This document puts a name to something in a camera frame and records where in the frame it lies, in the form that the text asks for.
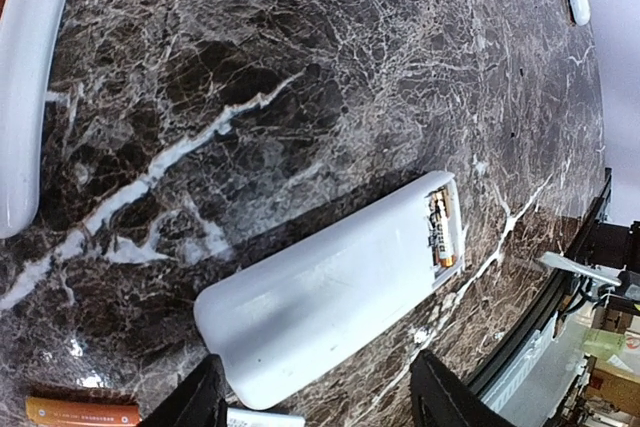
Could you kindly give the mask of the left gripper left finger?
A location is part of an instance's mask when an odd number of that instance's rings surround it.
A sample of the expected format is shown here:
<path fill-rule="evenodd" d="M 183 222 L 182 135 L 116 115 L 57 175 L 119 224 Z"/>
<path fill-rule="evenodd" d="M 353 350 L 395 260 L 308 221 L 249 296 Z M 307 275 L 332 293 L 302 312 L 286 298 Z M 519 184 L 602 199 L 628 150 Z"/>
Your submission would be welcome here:
<path fill-rule="evenodd" d="M 225 427 L 228 404 L 221 359 L 207 355 L 145 419 L 149 427 Z"/>

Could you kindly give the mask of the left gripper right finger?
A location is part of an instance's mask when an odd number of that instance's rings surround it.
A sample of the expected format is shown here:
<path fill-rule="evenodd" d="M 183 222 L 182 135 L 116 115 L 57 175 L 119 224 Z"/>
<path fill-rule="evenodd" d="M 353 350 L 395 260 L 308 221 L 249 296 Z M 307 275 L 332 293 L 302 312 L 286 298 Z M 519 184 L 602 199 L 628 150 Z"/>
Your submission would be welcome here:
<path fill-rule="evenodd" d="M 421 427 L 513 427 L 481 402 L 430 350 L 410 367 L 412 417 Z"/>

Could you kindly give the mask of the white battery compartment cover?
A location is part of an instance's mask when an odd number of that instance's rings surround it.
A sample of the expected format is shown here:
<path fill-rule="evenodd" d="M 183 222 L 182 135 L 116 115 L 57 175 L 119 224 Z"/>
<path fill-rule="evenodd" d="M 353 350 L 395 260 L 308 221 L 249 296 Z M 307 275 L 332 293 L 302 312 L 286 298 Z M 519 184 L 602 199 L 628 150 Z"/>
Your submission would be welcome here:
<path fill-rule="evenodd" d="M 306 421 L 297 415 L 250 411 L 229 407 L 228 427 L 304 427 Z"/>

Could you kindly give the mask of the orange AAA battery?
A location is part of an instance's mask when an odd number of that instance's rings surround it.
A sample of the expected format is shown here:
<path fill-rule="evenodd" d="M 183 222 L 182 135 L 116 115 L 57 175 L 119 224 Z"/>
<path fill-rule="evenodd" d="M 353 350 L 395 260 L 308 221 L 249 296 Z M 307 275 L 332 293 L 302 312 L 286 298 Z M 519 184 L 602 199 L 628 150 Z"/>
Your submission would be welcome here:
<path fill-rule="evenodd" d="M 141 422 L 137 405 L 109 405 L 28 397 L 30 421 L 41 426 L 137 426 Z"/>

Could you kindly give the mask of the white remote with display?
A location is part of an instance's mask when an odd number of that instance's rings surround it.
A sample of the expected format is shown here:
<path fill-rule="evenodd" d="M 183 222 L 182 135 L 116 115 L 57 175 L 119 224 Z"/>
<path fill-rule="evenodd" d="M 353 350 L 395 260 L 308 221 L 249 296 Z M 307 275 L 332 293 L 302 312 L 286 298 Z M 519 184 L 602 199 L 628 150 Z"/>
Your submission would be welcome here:
<path fill-rule="evenodd" d="M 1 237 L 39 205 L 45 97 L 66 0 L 6 0 L 1 12 Z"/>

